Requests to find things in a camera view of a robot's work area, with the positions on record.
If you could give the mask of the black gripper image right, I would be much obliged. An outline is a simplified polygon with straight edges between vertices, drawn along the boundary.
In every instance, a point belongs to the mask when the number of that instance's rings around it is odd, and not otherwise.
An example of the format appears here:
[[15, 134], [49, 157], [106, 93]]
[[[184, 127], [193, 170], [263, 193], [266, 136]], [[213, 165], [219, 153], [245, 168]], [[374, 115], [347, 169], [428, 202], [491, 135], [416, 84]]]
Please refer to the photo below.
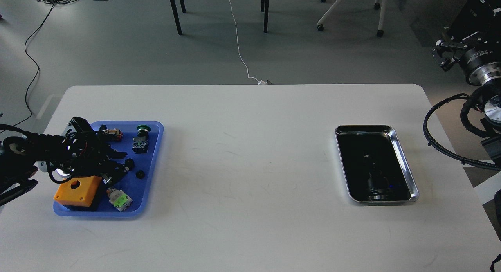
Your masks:
[[431, 54], [447, 72], [459, 64], [469, 85], [486, 85], [501, 77], [501, 0], [468, 0]]

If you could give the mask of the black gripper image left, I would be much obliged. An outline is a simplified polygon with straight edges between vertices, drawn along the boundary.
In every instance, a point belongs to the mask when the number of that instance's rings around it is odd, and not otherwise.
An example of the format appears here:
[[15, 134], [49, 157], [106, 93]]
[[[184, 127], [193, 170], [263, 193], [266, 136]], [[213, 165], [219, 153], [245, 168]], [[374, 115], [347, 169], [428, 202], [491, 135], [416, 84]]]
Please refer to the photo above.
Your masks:
[[115, 185], [129, 171], [129, 167], [108, 159], [123, 159], [126, 152], [113, 149], [96, 133], [69, 133], [63, 144], [68, 157], [59, 162], [59, 169], [75, 177], [101, 176], [105, 185]]

